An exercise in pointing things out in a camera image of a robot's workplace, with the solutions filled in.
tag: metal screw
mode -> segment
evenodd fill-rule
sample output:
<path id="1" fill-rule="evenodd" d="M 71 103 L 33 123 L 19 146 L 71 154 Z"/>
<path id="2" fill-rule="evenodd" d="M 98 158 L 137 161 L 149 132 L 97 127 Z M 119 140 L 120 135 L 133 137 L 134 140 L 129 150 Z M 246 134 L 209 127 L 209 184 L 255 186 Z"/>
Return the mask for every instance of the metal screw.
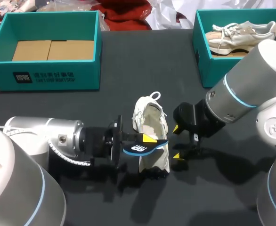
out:
<path id="1" fill-rule="evenodd" d="M 63 144 L 64 142 L 66 142 L 66 138 L 65 138 L 65 137 L 60 137 L 58 140 L 59 140 L 59 142 L 62 143 L 62 144 Z"/>
<path id="2" fill-rule="evenodd" d="M 210 97 L 214 97 L 214 95 L 215 95 L 214 91 L 209 94 Z"/>

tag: cardboard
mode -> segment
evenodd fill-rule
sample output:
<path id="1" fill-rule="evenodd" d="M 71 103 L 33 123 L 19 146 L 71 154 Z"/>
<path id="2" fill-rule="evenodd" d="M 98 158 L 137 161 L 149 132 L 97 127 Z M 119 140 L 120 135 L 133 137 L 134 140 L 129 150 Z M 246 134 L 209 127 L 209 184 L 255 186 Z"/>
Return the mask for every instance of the cardboard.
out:
<path id="1" fill-rule="evenodd" d="M 6 13 L 0 91 L 98 90 L 101 51 L 98 11 Z"/>
<path id="2" fill-rule="evenodd" d="M 51 41 L 19 41 L 12 61 L 47 60 Z"/>
<path id="3" fill-rule="evenodd" d="M 244 57 L 245 55 L 247 55 L 248 53 L 246 52 L 235 52 L 235 53 L 229 53 L 227 56 L 219 56 L 219 55 L 214 55 L 212 54 L 212 57 L 214 58 L 219 58 L 219 57 Z"/>
<path id="4" fill-rule="evenodd" d="M 94 41 L 52 41 L 48 60 L 92 60 Z"/>

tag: shoelace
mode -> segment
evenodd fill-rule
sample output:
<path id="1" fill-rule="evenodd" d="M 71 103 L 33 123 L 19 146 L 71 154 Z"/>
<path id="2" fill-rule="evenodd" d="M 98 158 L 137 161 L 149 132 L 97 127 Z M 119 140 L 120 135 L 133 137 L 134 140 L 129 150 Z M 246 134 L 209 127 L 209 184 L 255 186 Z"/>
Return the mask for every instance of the shoelace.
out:
<path id="1" fill-rule="evenodd" d="M 159 98 L 161 97 L 161 93 L 158 92 L 158 91 L 155 91 L 155 92 L 151 93 L 151 95 L 149 95 L 149 97 L 152 98 L 153 100 L 157 101 L 157 100 L 159 100 Z M 167 114 L 165 114 L 165 113 L 163 112 L 163 107 L 162 107 L 160 104 L 158 104 L 158 107 L 161 108 L 161 115 L 160 115 L 160 118 L 162 117 L 162 114 L 164 114 L 164 115 L 167 117 Z"/>
<path id="2" fill-rule="evenodd" d="M 237 23 L 231 23 L 226 25 L 225 27 L 218 27 L 216 25 L 212 25 L 212 29 L 216 32 L 222 32 L 222 36 L 221 36 L 221 41 L 219 42 L 219 47 L 218 50 L 221 46 L 221 43 L 223 41 L 223 39 L 226 37 L 229 37 L 231 34 L 233 34 L 234 32 L 238 32 L 236 29 L 236 26 L 238 24 Z"/>

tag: shoe logo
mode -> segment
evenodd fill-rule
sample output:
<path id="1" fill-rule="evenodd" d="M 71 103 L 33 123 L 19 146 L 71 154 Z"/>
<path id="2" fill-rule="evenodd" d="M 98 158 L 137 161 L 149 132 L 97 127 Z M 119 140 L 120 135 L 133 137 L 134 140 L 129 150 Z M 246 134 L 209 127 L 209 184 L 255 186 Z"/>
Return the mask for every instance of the shoe logo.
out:
<path id="1" fill-rule="evenodd" d="M 142 151 L 146 150 L 147 147 L 143 147 L 141 145 L 135 145 L 131 149 L 134 150 L 134 151 L 142 152 Z"/>
<path id="2" fill-rule="evenodd" d="M 274 133 L 276 133 L 276 124 L 270 126 L 269 133 L 271 135 L 274 134 Z"/>

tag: shoe sole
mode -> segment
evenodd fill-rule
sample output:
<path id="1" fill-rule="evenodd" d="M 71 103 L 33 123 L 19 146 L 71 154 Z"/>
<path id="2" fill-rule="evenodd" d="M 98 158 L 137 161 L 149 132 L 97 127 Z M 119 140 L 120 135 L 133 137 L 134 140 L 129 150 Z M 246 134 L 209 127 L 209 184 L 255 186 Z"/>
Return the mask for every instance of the shoe sole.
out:
<path id="1" fill-rule="evenodd" d="M 236 49 L 243 49 L 243 50 L 250 52 L 253 48 L 254 48 L 254 46 L 248 46 L 248 45 L 236 46 L 234 48 L 225 48 L 225 49 L 221 49 L 221 48 L 217 49 L 217 48 L 209 47 L 209 49 L 212 52 L 217 53 L 219 55 L 223 55 L 223 56 L 227 56 L 229 53 L 231 53 L 232 51 L 234 51 Z"/>

